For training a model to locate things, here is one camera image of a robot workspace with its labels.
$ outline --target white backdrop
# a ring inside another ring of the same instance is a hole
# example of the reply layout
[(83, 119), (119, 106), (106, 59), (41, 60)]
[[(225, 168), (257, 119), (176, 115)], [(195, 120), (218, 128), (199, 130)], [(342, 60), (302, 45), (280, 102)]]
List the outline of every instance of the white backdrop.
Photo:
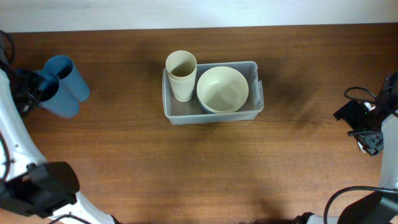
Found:
[(0, 0), (8, 32), (398, 22), (398, 0)]

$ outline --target storage box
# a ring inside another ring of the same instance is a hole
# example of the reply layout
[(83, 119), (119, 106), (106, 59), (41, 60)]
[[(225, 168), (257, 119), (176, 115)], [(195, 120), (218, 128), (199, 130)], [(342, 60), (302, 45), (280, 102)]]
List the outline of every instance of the storage box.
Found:
[[(249, 85), (249, 96), (245, 104), (237, 112), (207, 114), (197, 97), (197, 83), (203, 73), (213, 67), (225, 66), (236, 69), (246, 78)], [(255, 62), (210, 63), (197, 65), (197, 76), (193, 97), (188, 102), (179, 102), (174, 98), (166, 69), (163, 71), (163, 107), (164, 114), (172, 124), (198, 124), (220, 121), (239, 121), (254, 119), (264, 109), (262, 83), (258, 79)]]

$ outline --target white cup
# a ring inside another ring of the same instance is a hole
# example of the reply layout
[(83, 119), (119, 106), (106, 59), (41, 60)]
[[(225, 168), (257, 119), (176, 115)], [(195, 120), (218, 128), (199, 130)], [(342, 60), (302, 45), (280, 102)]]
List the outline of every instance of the white cup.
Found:
[(197, 60), (187, 51), (178, 50), (166, 59), (166, 70), (174, 97), (181, 102), (191, 100), (197, 75)]

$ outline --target bowl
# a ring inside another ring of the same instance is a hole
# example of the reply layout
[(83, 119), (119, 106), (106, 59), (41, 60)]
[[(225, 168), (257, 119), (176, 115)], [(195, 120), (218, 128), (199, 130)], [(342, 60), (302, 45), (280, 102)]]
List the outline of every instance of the bowl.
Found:
[(248, 98), (248, 81), (233, 68), (211, 68), (199, 78), (197, 95), (207, 113), (235, 112)]

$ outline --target brown wood surface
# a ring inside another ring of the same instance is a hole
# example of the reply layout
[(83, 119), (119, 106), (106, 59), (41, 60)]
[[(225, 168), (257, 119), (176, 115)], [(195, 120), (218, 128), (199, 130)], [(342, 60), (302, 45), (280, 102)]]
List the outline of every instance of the brown wood surface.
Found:
[[(14, 34), (15, 67), (70, 56), (91, 88), (76, 118), (24, 118), (49, 161), (67, 161), (83, 193), (123, 223), (239, 223), (322, 214), (351, 185), (377, 185), (381, 156), (359, 152), (333, 113), (343, 92), (378, 92), (398, 70), (398, 25), (112, 30)], [(162, 70), (175, 50), (198, 63), (252, 60), (265, 109), (255, 120), (173, 126)], [(342, 195), (331, 215), (366, 193)], [(47, 223), (0, 211), (0, 223)]]

